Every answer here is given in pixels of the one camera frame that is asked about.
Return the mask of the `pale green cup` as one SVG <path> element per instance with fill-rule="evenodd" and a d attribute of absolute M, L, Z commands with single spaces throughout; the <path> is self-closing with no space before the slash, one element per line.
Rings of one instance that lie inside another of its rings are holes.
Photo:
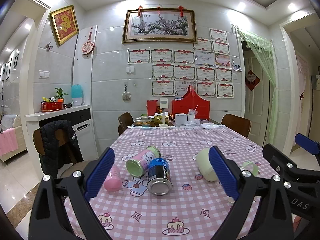
<path fill-rule="evenodd" d="M 209 148 L 200 150 L 196 155 L 196 162 L 200 173 L 209 182 L 217 181 L 217 175 L 209 161 Z"/>

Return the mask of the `brown chair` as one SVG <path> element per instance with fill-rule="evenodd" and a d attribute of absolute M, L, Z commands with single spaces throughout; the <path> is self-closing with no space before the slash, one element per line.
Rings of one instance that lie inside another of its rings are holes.
<path fill-rule="evenodd" d="M 246 138 L 248 137 L 251 129 L 250 120 L 232 114 L 225 114 L 222 118 L 221 124 Z"/>
<path fill-rule="evenodd" d="M 129 112 L 126 112 L 120 116 L 118 116 L 119 126 L 118 126 L 118 134 L 122 135 L 124 131 L 133 125 L 134 120 L 132 115 Z"/>

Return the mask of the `red diamond door decoration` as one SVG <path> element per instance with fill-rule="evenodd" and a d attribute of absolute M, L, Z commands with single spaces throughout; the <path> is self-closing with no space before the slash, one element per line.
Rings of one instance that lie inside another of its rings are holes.
<path fill-rule="evenodd" d="M 252 91 L 260 82 L 259 77 L 257 77 L 252 70 L 249 70 L 246 74 L 246 86 L 250 91 Z"/>

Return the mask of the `pink green label canister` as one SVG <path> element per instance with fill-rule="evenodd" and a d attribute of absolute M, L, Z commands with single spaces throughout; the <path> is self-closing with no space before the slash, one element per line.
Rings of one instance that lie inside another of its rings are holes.
<path fill-rule="evenodd" d="M 146 173 L 153 159 L 160 158 L 161 153 L 155 146 L 148 146 L 126 162 L 126 169 L 134 177 L 141 177 Z"/>

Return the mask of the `white sideboard cabinet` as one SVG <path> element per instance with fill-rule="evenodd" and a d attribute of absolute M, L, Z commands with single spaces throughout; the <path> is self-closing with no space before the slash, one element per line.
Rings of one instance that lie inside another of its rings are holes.
<path fill-rule="evenodd" d="M 89 105 L 25 116 L 41 174 L 67 177 L 98 158 Z"/>

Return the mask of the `black blue CoolTowel can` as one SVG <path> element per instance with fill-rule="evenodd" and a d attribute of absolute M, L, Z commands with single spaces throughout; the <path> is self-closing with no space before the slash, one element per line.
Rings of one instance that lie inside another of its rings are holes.
<path fill-rule="evenodd" d="M 148 170 L 148 191 L 156 196 L 163 196 L 169 193 L 172 187 L 168 162 L 163 158 L 153 159 Z"/>

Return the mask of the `white square box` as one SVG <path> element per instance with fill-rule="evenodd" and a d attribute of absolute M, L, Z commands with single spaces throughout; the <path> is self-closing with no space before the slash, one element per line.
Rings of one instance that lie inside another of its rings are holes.
<path fill-rule="evenodd" d="M 175 124 L 177 125 L 185 125 L 188 121 L 188 116 L 184 113 L 176 113 L 174 116 Z"/>

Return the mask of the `red gift bag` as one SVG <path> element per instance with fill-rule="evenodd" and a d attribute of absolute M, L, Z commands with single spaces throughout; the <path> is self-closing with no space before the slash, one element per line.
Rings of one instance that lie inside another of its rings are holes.
<path fill-rule="evenodd" d="M 180 100 L 174 99 L 172 104 L 172 114 L 187 114 L 190 109 L 196 110 L 196 119 L 210 119 L 210 101 L 201 98 L 193 86 L 189 85 L 187 92 Z"/>

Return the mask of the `pink checkered tablecloth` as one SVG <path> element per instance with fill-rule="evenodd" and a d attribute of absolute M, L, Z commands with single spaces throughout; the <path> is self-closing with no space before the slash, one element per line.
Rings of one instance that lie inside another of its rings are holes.
<path fill-rule="evenodd" d="M 147 176 L 131 176 L 125 166 L 148 146 L 169 163 L 173 187 L 164 196 L 150 193 Z M 200 150 L 212 146 L 238 166 L 256 163 L 262 178 L 275 174 L 259 145 L 227 127 L 129 128 L 111 146 L 122 188 L 101 189 L 90 201 L 106 232 L 113 239 L 210 239 L 232 207 L 220 183 L 206 181 L 196 162 Z"/>

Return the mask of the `far left brown chair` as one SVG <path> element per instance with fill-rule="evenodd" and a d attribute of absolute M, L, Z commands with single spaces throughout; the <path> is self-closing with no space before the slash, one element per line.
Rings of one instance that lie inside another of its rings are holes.
<path fill-rule="evenodd" d="M 126 112 L 120 116 L 118 116 L 119 126 L 118 126 L 118 134 L 122 135 L 124 131 L 133 125 L 134 120 L 132 115 L 129 112 Z"/>

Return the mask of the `small red box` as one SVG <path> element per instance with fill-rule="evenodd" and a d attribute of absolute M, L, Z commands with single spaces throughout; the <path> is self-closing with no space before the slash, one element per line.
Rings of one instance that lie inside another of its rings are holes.
<path fill-rule="evenodd" d="M 146 103 L 147 115 L 153 116 L 157 112 L 157 99 L 148 100 Z"/>

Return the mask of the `red round paper ornament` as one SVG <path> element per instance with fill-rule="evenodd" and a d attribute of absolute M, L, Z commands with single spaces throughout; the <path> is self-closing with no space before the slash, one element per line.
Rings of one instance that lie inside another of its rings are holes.
<path fill-rule="evenodd" d="M 84 42 L 84 44 L 81 47 L 81 53 L 82 55 L 88 55 L 94 50 L 95 44 L 93 41 L 88 40 Z"/>

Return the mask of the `plum blossom framed painting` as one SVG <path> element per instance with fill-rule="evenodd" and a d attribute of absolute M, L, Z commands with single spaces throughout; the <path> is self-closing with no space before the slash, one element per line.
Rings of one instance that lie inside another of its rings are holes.
<path fill-rule="evenodd" d="M 122 42 L 149 41 L 197 43 L 195 12 L 182 6 L 128 10 Z"/>

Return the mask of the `gold red framed calligraphy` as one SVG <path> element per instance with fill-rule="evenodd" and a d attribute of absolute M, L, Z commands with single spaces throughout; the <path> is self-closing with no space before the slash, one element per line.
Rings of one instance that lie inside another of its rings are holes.
<path fill-rule="evenodd" d="M 79 33 L 74 5 L 50 12 L 49 20 L 54 37 L 60 46 Z"/>

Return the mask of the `hanging brush on wall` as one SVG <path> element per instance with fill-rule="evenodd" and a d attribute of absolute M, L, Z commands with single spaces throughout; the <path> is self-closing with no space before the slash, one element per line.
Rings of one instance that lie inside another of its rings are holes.
<path fill-rule="evenodd" d="M 122 100 L 123 101 L 130 101 L 131 100 L 131 94 L 127 90 L 127 84 L 124 85 L 124 92 L 122 93 Z"/>

